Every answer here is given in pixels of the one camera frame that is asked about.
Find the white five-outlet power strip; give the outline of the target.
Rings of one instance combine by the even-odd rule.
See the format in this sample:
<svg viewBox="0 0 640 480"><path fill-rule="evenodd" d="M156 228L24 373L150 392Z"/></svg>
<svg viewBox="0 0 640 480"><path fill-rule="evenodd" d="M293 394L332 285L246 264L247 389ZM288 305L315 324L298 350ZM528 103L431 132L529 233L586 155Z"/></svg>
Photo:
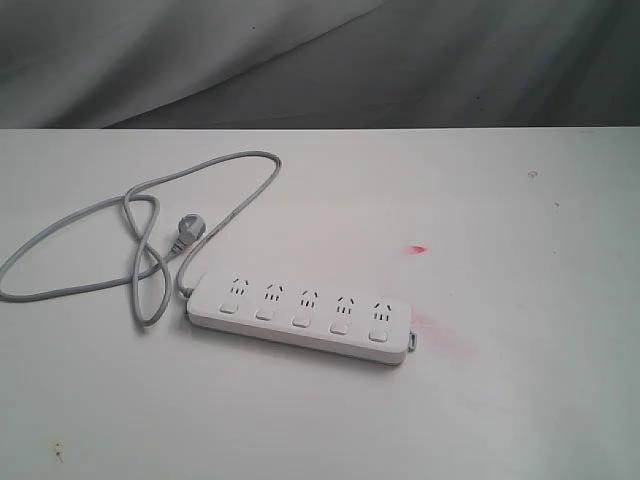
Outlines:
<svg viewBox="0 0 640 480"><path fill-rule="evenodd" d="M187 313L202 328L385 365L402 364L417 347L402 301L248 272L203 275Z"/></svg>

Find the grey power plug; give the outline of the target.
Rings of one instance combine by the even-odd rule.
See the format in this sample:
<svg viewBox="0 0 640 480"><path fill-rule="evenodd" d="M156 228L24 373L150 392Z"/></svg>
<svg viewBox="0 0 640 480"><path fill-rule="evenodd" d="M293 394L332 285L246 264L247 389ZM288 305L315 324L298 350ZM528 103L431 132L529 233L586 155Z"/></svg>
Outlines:
<svg viewBox="0 0 640 480"><path fill-rule="evenodd" d="M178 235L170 253L173 257L181 255L188 247L198 241L206 231L206 223L200 215L188 214L178 224Z"/></svg>

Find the grey backdrop cloth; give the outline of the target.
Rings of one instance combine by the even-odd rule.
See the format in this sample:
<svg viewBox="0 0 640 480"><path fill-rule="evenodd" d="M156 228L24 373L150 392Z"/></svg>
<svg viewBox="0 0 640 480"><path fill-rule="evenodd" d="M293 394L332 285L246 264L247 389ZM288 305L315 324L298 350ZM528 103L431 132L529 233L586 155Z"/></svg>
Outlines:
<svg viewBox="0 0 640 480"><path fill-rule="evenodd" d="M635 126L635 1L5 1L5 128Z"/></svg>

